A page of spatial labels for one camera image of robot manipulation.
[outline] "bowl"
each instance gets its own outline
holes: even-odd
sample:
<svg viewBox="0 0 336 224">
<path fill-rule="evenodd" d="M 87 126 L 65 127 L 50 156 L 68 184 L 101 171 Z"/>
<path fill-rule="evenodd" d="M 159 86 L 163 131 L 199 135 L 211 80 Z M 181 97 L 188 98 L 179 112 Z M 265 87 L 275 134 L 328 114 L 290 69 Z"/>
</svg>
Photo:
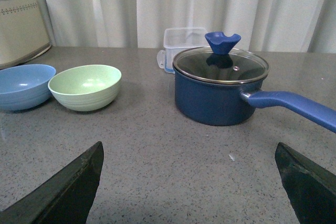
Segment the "bowl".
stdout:
<svg viewBox="0 0 336 224">
<path fill-rule="evenodd" d="M 120 90 L 121 72 L 107 65 L 70 68 L 48 83 L 55 99 L 68 109 L 93 111 L 111 103 Z"/>
<path fill-rule="evenodd" d="M 51 97 L 48 81 L 56 74 L 49 65 L 31 64 L 0 70 L 0 109 L 33 108 Z"/>
</svg>

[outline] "blue silicone knob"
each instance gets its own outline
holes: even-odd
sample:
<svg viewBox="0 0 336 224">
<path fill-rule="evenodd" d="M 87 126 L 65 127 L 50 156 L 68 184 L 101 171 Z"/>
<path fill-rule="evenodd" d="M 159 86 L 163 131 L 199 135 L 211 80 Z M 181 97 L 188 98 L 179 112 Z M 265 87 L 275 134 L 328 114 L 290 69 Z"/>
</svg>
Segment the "blue silicone knob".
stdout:
<svg viewBox="0 0 336 224">
<path fill-rule="evenodd" d="M 205 39 L 215 54 L 226 55 L 241 40 L 241 36 L 233 34 L 231 37 L 227 37 L 222 31 L 213 31 L 207 33 Z"/>
</svg>

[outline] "gray countertop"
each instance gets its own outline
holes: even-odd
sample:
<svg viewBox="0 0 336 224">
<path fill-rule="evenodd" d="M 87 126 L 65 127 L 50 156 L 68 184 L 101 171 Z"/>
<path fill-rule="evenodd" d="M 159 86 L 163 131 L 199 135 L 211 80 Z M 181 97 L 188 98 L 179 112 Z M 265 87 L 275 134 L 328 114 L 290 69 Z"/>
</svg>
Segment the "gray countertop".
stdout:
<svg viewBox="0 0 336 224">
<path fill-rule="evenodd" d="M 235 126 L 208 126 L 174 104 L 174 75 L 158 49 L 53 47 L 29 63 L 57 72 L 87 64 L 122 72 L 117 98 L 74 112 L 54 98 L 0 111 L 0 210 L 97 141 L 100 186 L 87 223 L 298 223 L 274 159 L 284 142 L 336 174 L 336 135 L 284 108 L 257 109 Z M 336 109 L 336 54 L 259 53 L 264 90 L 286 90 Z"/>
</svg>

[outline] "pan handle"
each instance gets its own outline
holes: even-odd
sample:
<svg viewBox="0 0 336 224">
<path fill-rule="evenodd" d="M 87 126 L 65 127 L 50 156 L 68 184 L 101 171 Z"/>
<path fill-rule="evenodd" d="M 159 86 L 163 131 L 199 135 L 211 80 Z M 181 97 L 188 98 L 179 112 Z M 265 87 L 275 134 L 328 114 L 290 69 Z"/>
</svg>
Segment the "pan handle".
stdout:
<svg viewBox="0 0 336 224">
<path fill-rule="evenodd" d="M 336 111 L 299 94 L 286 91 L 253 91 L 240 97 L 255 108 L 282 106 L 336 133 Z"/>
</svg>

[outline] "curtain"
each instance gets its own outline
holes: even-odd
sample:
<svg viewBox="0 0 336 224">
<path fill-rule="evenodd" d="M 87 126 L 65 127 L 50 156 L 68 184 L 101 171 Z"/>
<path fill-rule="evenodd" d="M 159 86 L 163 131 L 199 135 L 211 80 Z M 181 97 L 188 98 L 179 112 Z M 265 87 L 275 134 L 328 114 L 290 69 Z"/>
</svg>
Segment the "curtain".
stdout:
<svg viewBox="0 0 336 224">
<path fill-rule="evenodd" d="M 39 0 L 57 46 L 162 48 L 171 27 L 240 34 L 251 51 L 336 53 L 336 0 Z"/>
</svg>

